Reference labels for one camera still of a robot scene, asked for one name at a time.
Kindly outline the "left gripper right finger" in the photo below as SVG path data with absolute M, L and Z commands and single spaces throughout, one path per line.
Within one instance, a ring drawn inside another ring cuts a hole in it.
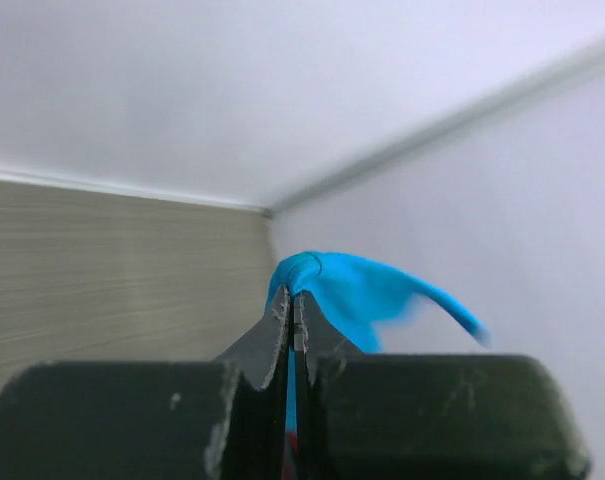
M 310 293 L 292 306 L 301 479 L 585 479 L 592 459 L 538 360 L 365 354 Z

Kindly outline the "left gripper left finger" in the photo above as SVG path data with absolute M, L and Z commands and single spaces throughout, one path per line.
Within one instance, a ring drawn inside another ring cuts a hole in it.
M 0 479 L 277 479 L 291 298 L 217 360 L 51 361 L 0 392 Z

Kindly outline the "blue t shirt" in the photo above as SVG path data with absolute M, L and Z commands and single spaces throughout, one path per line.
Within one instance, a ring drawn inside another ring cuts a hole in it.
M 266 306 L 281 287 L 292 296 L 310 292 L 331 326 L 365 353 L 381 351 L 373 325 L 408 317 L 418 298 L 437 304 L 478 343 L 489 339 L 487 327 L 449 293 L 364 257 L 319 251 L 289 256 L 271 275 Z

